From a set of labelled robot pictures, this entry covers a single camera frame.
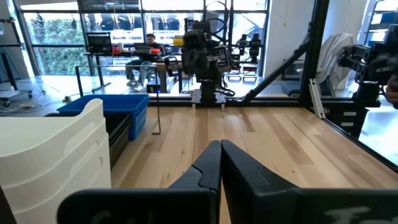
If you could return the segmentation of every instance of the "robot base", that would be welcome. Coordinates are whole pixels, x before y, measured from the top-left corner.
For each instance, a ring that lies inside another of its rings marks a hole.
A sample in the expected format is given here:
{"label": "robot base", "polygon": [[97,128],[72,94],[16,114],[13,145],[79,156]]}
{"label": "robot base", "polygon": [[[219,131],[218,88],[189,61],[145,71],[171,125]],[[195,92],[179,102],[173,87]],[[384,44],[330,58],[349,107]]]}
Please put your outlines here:
{"label": "robot base", "polygon": [[205,103],[200,101],[201,91],[194,90],[192,93],[192,108],[196,109],[196,107],[221,107],[221,112],[225,109],[225,96],[221,93],[215,93],[216,101],[212,103]]}

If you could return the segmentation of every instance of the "tree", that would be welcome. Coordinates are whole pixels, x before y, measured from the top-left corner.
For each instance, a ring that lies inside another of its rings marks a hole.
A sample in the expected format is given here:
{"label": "tree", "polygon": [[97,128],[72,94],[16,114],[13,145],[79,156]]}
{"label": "tree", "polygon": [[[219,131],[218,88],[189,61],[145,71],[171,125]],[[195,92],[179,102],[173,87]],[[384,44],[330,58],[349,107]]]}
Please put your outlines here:
{"label": "tree", "polygon": [[[32,42],[56,45],[84,43],[79,18],[74,15],[70,18],[58,15],[52,18],[49,14],[44,19],[37,14],[35,19],[28,22]],[[88,65],[87,56],[83,55],[84,48],[82,47],[35,47],[34,53],[37,66],[43,75],[74,75],[76,66]],[[89,70],[81,68],[80,73],[89,75]]]}

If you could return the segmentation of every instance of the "blue basket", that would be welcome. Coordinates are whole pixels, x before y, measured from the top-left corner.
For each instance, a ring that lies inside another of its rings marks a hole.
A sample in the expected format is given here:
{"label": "blue basket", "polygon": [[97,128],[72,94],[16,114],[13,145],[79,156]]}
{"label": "blue basket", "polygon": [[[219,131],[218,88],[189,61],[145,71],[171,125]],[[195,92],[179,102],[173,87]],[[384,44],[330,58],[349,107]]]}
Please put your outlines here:
{"label": "blue basket", "polygon": [[104,113],[129,113],[131,124],[129,128],[129,141],[135,140],[145,125],[149,96],[147,94],[136,95],[87,95],[83,96],[57,111],[62,113],[76,113],[83,111],[86,104],[92,99],[103,101]]}

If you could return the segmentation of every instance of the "red object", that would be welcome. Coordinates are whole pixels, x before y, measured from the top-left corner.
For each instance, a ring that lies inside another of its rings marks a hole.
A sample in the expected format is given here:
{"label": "red object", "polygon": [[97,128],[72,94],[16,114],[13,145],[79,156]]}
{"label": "red object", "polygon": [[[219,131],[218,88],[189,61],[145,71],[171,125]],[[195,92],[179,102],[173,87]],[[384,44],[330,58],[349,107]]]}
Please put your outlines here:
{"label": "red object", "polygon": [[119,51],[119,47],[118,47],[118,46],[114,46],[114,47],[113,47],[113,54],[120,54],[120,51]]}
{"label": "red object", "polygon": [[243,67],[243,71],[245,71],[245,72],[255,72],[255,71],[257,71],[257,67]]}
{"label": "red object", "polygon": [[151,49],[150,50],[153,54],[160,53],[160,49]]}

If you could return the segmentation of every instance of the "wooden floor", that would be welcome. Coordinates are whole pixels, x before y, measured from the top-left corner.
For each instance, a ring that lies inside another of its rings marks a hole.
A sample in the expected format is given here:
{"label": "wooden floor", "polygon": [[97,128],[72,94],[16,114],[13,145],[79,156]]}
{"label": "wooden floor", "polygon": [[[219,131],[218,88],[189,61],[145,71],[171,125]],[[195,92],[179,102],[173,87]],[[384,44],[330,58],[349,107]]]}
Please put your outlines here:
{"label": "wooden floor", "polygon": [[[148,109],[156,116],[156,108]],[[299,187],[398,188],[398,174],[303,108],[161,108],[122,188],[167,188],[210,141],[229,139]],[[223,197],[221,223],[229,223]]]}

